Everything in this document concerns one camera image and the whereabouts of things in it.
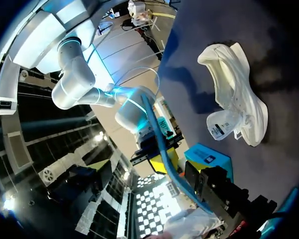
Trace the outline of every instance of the blue hose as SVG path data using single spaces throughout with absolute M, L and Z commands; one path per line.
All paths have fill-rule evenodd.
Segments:
M 150 102 L 149 102 L 148 98 L 146 97 L 146 95 L 142 94 L 141 97 L 142 97 L 143 103 L 145 105 L 145 110 L 146 110 L 147 115 L 148 115 L 148 120 L 149 120 L 150 124 L 152 125 L 153 130 L 155 132 L 158 148 L 159 148 L 159 151 L 160 151 L 160 154 L 161 154 L 163 164 L 164 164 L 165 169 L 167 171 L 167 174 L 169 175 L 171 180 L 177 185 L 177 187 L 180 188 L 181 191 L 183 191 L 201 209 L 203 209 L 207 213 L 213 214 L 213 212 L 210 210 L 207 203 L 201 202 L 197 198 L 197 196 L 196 196 L 194 190 L 191 188 L 191 186 L 177 174 L 171 160 L 168 157 L 165 142 L 164 142 L 162 133 L 160 131 L 157 119 L 155 117 L 154 111 L 153 111 L 153 109 L 150 105 Z

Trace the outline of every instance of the checkerboard pattern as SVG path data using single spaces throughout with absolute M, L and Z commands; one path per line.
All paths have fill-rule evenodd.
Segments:
M 160 234 L 167 219 L 180 212 L 176 199 L 167 189 L 167 183 L 136 195 L 136 222 L 141 238 Z
M 164 175 L 161 175 L 161 174 L 152 174 L 146 178 L 139 177 L 137 187 L 142 188 L 142 187 L 147 186 L 159 179 L 162 179 L 163 177 L 164 177 Z

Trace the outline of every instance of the shoe tag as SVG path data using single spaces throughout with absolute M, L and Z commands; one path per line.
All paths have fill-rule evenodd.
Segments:
M 230 110 L 218 111 L 207 117 L 207 128 L 215 140 L 227 137 L 240 124 L 242 117 Z

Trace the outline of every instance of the desk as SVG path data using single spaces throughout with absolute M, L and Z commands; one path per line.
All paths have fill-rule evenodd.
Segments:
M 188 146 L 199 142 L 230 156 L 235 184 L 249 189 L 250 199 L 262 194 L 279 207 L 299 182 L 299 44 L 276 19 L 254 0 L 185 0 L 158 73 Z M 267 133 L 255 148 L 233 134 L 215 141 L 206 127 L 207 116 L 220 108 L 212 77 L 197 57 L 208 45 L 225 42 L 241 44 L 252 88 L 268 107 Z

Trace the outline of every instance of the shoe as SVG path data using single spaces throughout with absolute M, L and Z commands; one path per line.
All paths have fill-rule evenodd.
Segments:
M 215 112 L 207 118 L 207 127 L 214 139 L 222 140 L 233 131 L 236 139 L 242 136 L 248 145 L 260 144 L 267 130 L 268 109 L 250 87 L 250 68 L 239 43 L 231 47 L 210 45 L 197 61 L 208 68 L 214 80 L 215 101 L 225 110 L 225 113 Z M 213 127 L 212 122 L 217 118 L 222 118 L 224 122 Z

